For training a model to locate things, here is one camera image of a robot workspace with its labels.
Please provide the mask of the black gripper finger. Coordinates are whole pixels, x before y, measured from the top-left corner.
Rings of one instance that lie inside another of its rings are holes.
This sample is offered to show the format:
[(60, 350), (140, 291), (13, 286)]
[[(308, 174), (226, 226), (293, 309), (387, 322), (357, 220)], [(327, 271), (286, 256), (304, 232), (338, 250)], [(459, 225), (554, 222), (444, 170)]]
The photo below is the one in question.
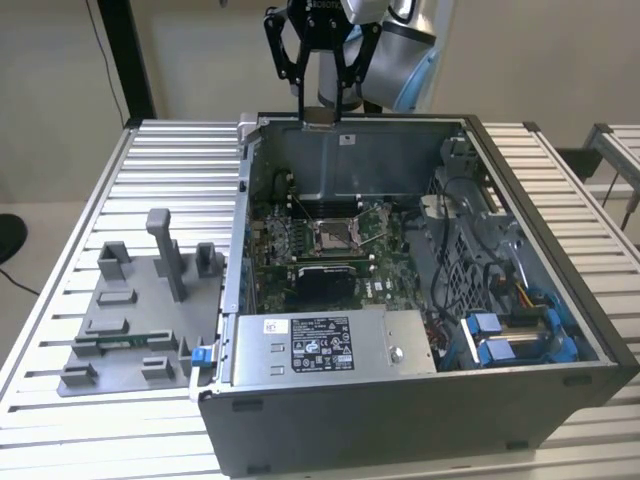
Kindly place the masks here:
[(352, 87), (355, 87), (357, 90), (361, 89), (382, 33), (382, 28), (381, 25), (376, 22), (359, 26), (360, 47), (351, 63), (348, 63), (345, 43), (354, 26), (347, 20), (330, 17), (328, 27), (329, 47), (333, 65), (332, 80), (334, 95), (332, 120), (339, 122), (343, 113), (344, 92), (346, 89)]
[[(295, 62), (289, 58), (282, 40), (282, 33), (287, 22), (291, 23), (299, 39)], [(303, 121), (305, 118), (305, 75), (312, 51), (312, 29), (315, 25), (311, 10), (306, 5), (269, 7), (265, 11), (263, 25), (276, 73), (280, 79), (287, 80), (289, 85), (297, 91), (298, 119)]]

